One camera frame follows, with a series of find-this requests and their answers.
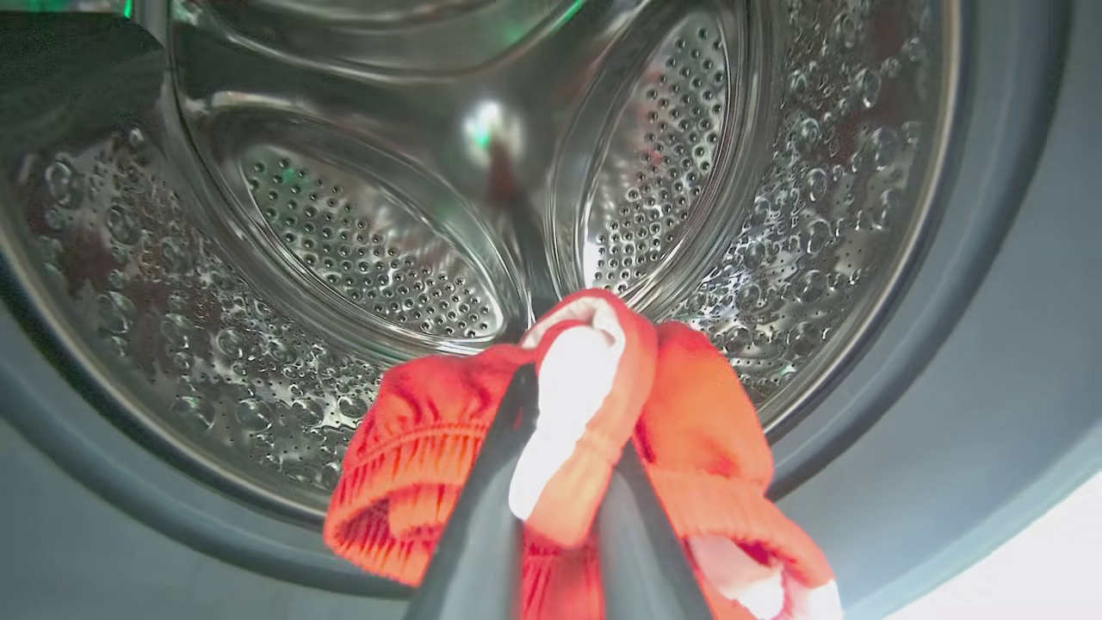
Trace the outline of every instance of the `red fabric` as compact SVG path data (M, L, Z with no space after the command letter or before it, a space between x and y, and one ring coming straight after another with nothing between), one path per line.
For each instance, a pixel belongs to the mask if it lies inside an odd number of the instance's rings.
M625 334L630 331L629 341L638 344L639 330L647 330L631 320L627 325L636 327ZM366 570L418 584L514 372L538 362L554 335L568 327L553 327L532 351L498 346L472 358L432 357L391 369L345 457L325 522L326 543ZM629 401L620 402L619 417L594 420L617 424L597 434L606 445L592 454L604 455L626 440L617 429L638 415L634 440L679 536L730 537L755 558L780 563L808 588L833 579L818 547L764 496L773 459L755 410L727 361L704 336L680 324L661 325L651 334L657 339L650 349L651 385L633 391L617 372L616 390ZM647 348L635 351L646 356ZM647 365L642 362L644 377ZM638 377L638 368L628 376ZM646 399L638 400L639 393ZM630 407L641 409L634 414ZM585 505L574 507L562 501L563 489L572 485L590 485L599 494L588 493L590 499L580 502ZM529 527L525 543L527 620L603 617L592 537L582 537L580 548L569 550L545 536L577 539L587 531L606 485L601 477L574 477L554 492L557 499L544 502L547 494L540 496L529 525L539 521L541 527ZM555 505L564 507L559 516L571 522L566 531L548 525L554 515L547 511ZM699 580L717 619L752 620L742 606Z

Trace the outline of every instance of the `clothing item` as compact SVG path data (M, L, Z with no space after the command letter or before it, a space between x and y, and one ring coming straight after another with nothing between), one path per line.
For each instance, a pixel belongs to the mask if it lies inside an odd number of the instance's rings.
M590 530L628 440L717 619L841 618L825 558L765 498L773 458L727 361L699 333L655 328L599 290L565 298L519 346L391 369L345 457L329 546L418 584L515 371L529 363L539 415L509 493L526 523L523 618L603 617Z

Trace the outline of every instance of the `red garment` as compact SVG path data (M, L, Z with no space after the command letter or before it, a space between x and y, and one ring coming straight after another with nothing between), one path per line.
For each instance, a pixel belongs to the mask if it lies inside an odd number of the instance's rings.
M562 312L576 309L580 300L598 307L595 314ZM607 487L604 472L633 431L674 531L701 555L690 558L717 619L754 616L704 578L702 541L733 541L737 547L728 546L755 561L752 572L774 570L778 584L782 578L778 618L840 618L822 553L764 496L773 458L727 361L703 335L676 323L655 329L604 291L564 300L522 346L391 369L345 457L325 523L327 544L371 573L418 584L515 371L542 365L572 328L591 320L607 328L613 319L609 329L619 340L612 340L622 355L612 389L526 520L523 618L603 617L599 565L587 532Z

